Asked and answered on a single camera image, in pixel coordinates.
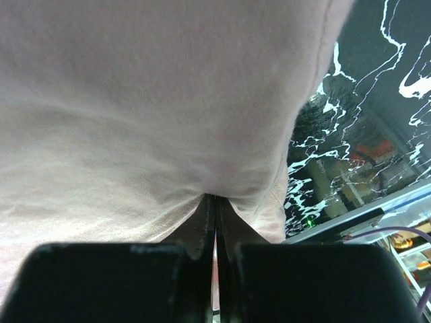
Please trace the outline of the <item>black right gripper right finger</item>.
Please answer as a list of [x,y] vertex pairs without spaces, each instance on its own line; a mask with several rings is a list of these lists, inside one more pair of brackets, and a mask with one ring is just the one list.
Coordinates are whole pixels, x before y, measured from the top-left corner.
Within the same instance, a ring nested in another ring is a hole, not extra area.
[[390,254],[361,244],[270,244],[215,200],[222,322],[421,322]]

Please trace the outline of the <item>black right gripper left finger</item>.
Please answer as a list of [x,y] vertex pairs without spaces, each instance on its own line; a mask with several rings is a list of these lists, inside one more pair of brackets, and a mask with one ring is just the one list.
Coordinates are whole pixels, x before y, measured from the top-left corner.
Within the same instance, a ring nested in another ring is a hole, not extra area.
[[35,248],[9,290],[2,322],[211,322],[215,204],[158,243]]

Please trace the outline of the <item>pink printed t-shirt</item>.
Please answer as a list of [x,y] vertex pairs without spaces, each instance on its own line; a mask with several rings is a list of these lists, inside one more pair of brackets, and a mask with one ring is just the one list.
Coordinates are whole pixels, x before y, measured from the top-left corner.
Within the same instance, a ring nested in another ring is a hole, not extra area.
[[158,242],[203,194],[284,240],[288,145],[352,1],[2,1],[1,294],[54,241]]

